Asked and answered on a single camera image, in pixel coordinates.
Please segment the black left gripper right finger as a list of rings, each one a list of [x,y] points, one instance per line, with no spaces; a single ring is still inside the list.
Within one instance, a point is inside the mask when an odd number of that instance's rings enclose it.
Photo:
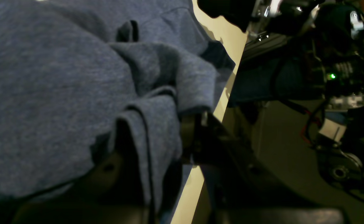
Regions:
[[[298,195],[211,113],[181,119],[184,162],[205,171],[193,224],[349,224],[341,208]]]

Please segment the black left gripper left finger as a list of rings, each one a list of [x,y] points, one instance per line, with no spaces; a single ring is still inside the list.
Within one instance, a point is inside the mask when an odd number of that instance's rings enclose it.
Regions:
[[[13,224],[150,224],[133,147],[115,149],[66,193],[26,203]]]

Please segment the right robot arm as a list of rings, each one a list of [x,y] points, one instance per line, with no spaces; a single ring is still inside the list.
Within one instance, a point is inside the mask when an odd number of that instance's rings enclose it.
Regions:
[[[364,193],[364,11],[347,0],[199,0],[248,32],[229,107],[276,100],[308,116],[301,136],[331,186]]]

